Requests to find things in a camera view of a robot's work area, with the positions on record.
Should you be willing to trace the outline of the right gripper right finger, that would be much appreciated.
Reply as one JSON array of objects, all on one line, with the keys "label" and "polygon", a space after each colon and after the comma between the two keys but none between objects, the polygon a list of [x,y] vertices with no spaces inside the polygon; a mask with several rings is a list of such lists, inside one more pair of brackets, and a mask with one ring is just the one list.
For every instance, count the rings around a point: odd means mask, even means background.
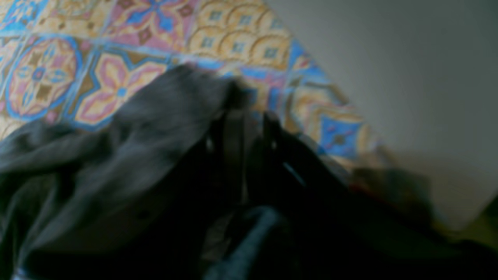
[{"label": "right gripper right finger", "polygon": [[497,252],[473,241],[451,243],[418,216],[345,182],[272,112],[248,165],[248,194],[291,224],[308,273],[332,269],[350,280],[496,280]]}]

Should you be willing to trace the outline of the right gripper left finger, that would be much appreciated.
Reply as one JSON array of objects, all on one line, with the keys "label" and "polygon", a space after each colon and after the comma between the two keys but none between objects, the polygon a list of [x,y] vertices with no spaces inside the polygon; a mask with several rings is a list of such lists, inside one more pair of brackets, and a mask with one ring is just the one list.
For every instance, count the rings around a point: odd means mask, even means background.
[{"label": "right gripper left finger", "polygon": [[37,245],[23,280],[158,280],[192,272],[206,227],[247,203],[247,114],[226,110],[151,189],[130,204]]}]

